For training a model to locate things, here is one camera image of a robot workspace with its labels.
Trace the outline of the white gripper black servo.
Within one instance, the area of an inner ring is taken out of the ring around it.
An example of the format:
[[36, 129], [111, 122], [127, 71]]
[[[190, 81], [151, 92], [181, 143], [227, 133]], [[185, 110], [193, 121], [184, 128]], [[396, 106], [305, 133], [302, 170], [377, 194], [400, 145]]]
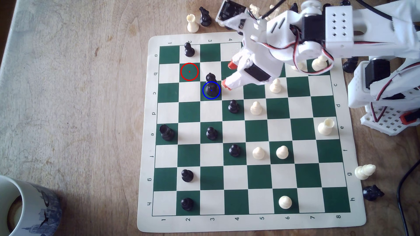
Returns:
[[228, 90], [271, 82], [280, 75], [285, 62], [293, 64], [294, 47], [299, 43], [300, 14], [287, 10], [269, 21], [252, 19], [249, 12], [247, 16], [240, 19], [244, 48], [228, 63], [229, 69], [240, 71], [222, 81], [222, 87]]

